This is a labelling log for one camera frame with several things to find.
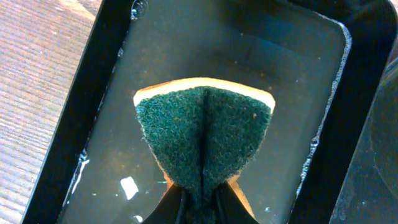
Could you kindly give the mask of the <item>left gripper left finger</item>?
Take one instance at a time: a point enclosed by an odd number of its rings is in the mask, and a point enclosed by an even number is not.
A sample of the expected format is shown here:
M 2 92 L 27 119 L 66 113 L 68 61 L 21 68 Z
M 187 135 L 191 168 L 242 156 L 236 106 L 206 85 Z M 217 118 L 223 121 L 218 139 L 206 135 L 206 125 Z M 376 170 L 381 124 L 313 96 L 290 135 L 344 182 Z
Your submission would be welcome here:
M 142 224 L 185 224 L 187 191 L 172 185 Z

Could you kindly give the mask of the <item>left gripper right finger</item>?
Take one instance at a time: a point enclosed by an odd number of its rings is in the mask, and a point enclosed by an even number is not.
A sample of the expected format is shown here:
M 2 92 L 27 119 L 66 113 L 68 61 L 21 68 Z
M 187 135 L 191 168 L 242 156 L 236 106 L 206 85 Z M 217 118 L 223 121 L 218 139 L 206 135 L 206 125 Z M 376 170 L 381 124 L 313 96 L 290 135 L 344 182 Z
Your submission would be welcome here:
M 214 191 L 214 208 L 216 224 L 259 224 L 227 182 L 220 184 Z

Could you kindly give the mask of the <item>green and yellow sponge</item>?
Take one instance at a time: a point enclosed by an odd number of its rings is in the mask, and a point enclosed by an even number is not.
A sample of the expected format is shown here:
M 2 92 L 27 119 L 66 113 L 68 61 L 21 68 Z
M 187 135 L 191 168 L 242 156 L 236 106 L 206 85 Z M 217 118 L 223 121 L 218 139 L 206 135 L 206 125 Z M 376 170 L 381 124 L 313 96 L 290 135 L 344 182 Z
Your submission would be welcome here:
M 214 191 L 223 182 L 254 218 L 237 181 L 270 125 L 275 107 L 270 93 L 196 77 L 143 88 L 133 102 L 167 191 L 172 185 L 187 191 L 186 223 L 216 223 Z

